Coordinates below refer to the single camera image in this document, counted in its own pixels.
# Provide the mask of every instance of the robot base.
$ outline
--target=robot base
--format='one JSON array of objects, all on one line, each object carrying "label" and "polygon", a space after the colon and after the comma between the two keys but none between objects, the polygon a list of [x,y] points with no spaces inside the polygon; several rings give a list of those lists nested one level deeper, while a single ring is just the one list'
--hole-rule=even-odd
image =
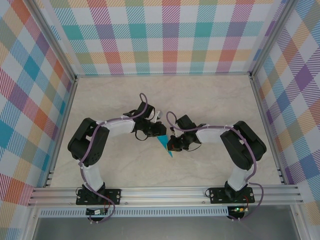
[{"label": "robot base", "polygon": [[[112,200],[115,205],[120,204],[121,189],[106,189],[105,184],[103,184],[97,192]],[[96,195],[84,185],[82,185],[82,188],[77,191],[76,195],[76,205],[104,205],[105,203],[108,205],[108,202],[106,202],[104,198]]]},{"label": "robot base", "polygon": [[243,189],[243,192],[239,197],[234,200],[231,200],[225,192],[224,187],[211,187],[208,189],[208,197],[210,197],[211,204],[230,204],[230,203],[239,203],[239,204],[253,204],[255,202],[254,192],[251,187],[246,187]]}]

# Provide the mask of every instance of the plaid backdrop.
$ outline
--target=plaid backdrop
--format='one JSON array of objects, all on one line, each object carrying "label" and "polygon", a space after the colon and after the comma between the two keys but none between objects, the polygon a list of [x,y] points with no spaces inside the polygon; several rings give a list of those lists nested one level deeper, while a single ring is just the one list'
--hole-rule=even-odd
[{"label": "plaid backdrop", "polygon": [[[285,2],[43,0],[49,1],[50,12],[41,1],[38,5],[71,65],[86,75],[247,72],[257,41],[270,33],[268,25],[262,32],[269,10]],[[281,7],[269,21],[272,26]]]},{"label": "plaid backdrop", "polygon": [[258,73],[274,141],[320,236],[320,0],[300,0]]},{"label": "plaid backdrop", "polygon": [[0,239],[48,170],[71,80],[22,0],[0,0]]}]

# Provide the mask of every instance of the blue triangular object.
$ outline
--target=blue triangular object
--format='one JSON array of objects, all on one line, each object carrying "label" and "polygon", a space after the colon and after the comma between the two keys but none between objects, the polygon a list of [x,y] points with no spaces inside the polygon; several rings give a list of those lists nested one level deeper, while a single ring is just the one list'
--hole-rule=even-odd
[{"label": "blue triangular object", "polygon": [[163,135],[163,136],[158,136],[157,138],[160,141],[160,143],[162,144],[162,146],[164,147],[164,149],[170,154],[171,157],[173,157],[171,151],[168,151],[168,149],[167,149],[167,143],[169,142],[168,136]]}]

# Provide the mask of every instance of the marble floor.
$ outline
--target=marble floor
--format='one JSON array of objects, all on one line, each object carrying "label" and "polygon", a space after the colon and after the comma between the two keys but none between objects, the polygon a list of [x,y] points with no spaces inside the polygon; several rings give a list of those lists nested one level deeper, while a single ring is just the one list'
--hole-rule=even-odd
[{"label": "marble floor", "polygon": [[[188,114],[197,125],[245,121],[267,146],[251,181],[280,184],[248,76],[117,76],[80,78],[51,187],[80,187],[83,183],[79,166],[67,150],[82,120],[108,120],[136,109],[140,92],[156,110],[173,111],[178,118]],[[170,135],[165,117],[161,120]],[[217,186],[224,185],[234,166],[222,143],[172,154],[156,137],[138,141],[132,133],[109,138],[98,162],[101,177],[107,187]]]}]

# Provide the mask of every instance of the gray floor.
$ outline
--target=gray floor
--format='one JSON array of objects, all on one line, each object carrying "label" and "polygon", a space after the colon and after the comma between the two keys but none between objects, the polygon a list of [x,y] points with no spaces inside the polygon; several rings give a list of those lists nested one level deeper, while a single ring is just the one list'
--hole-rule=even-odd
[{"label": "gray floor", "polygon": [[289,206],[262,206],[251,218],[113,217],[94,225],[86,218],[41,218],[34,240],[298,240]]},{"label": "gray floor", "polygon": [[[51,187],[79,187],[79,166],[67,145],[84,118],[108,120],[140,104],[139,93],[164,114],[188,114],[197,125],[232,125],[243,120],[267,145],[251,179],[263,185],[280,184],[257,103],[246,75],[188,75],[80,78],[55,166]],[[169,125],[167,135],[171,134]],[[138,141],[133,133],[109,138],[99,161],[109,187],[167,187],[224,185],[234,164],[221,144],[203,144],[193,152],[173,152],[157,138]]]}]

